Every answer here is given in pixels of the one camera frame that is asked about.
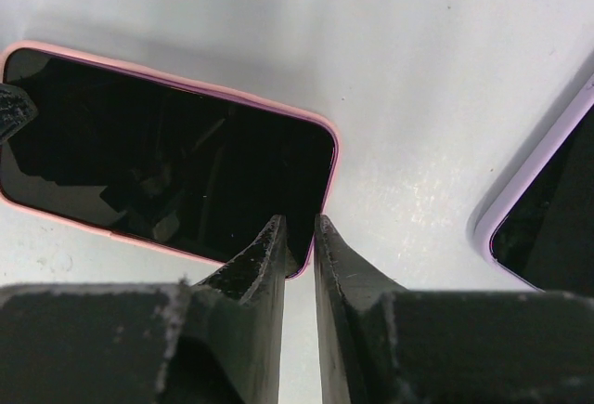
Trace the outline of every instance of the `white surface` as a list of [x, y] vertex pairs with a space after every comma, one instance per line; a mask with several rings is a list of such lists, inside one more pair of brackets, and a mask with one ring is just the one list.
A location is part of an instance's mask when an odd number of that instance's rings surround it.
[[[413, 288], [514, 288], [469, 231], [594, 72], [594, 0], [0, 0], [37, 39], [319, 112], [342, 133], [327, 213]], [[0, 206], [4, 283], [213, 271]], [[321, 401], [311, 268], [287, 284], [280, 402]]]

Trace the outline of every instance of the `pink smartphone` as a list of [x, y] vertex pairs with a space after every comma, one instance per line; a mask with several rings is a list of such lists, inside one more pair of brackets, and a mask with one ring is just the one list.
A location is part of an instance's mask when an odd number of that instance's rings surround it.
[[287, 274], [306, 266], [338, 162], [329, 121], [60, 46], [20, 42], [0, 61], [2, 82], [37, 109], [0, 149], [3, 200], [215, 263], [283, 214]]
[[594, 295], [594, 76], [478, 223], [481, 254], [537, 289]]

